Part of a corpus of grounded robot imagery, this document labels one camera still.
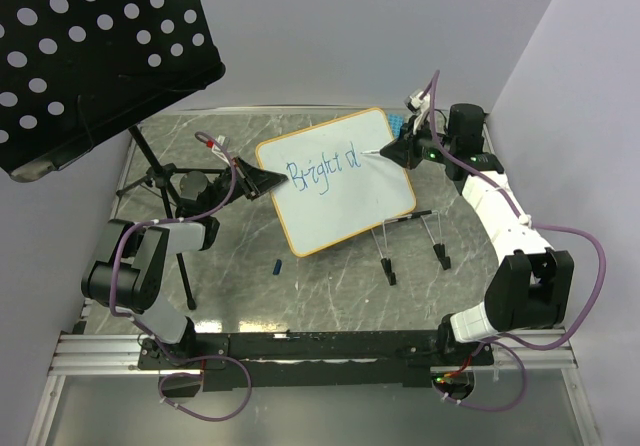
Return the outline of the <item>yellow framed whiteboard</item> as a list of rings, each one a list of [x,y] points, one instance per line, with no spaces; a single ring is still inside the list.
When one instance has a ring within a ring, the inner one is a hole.
[[[288,177],[271,196],[295,256],[309,256],[416,208],[405,169],[379,154],[361,154],[393,139],[387,115],[371,108],[256,147],[261,169]]]

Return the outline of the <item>blue marker cap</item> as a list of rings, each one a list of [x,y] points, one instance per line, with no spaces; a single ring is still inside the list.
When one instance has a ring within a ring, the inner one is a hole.
[[[273,275],[279,275],[282,269],[282,260],[281,259],[277,259],[275,264],[274,264],[274,268],[273,268]]]

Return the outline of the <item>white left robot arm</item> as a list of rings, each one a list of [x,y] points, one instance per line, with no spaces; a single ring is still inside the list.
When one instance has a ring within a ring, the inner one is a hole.
[[[214,180],[200,170],[186,173],[173,218],[107,223],[81,281],[83,295],[154,337],[172,366],[189,366],[198,353],[195,326],[160,293],[166,258],[208,250],[220,229],[215,213],[242,197],[255,200],[287,181],[286,175],[239,157]]]

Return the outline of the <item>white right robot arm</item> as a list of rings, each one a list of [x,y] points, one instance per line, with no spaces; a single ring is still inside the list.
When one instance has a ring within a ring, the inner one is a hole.
[[[398,137],[380,154],[405,169],[414,169],[423,160],[444,165],[446,176],[478,216],[496,253],[498,269],[483,300],[444,317],[438,328],[438,356],[458,364],[479,340],[561,323],[574,261],[533,229],[501,162],[485,151],[483,109],[466,103],[452,106],[444,133],[431,126],[435,117],[427,109],[414,108]]]

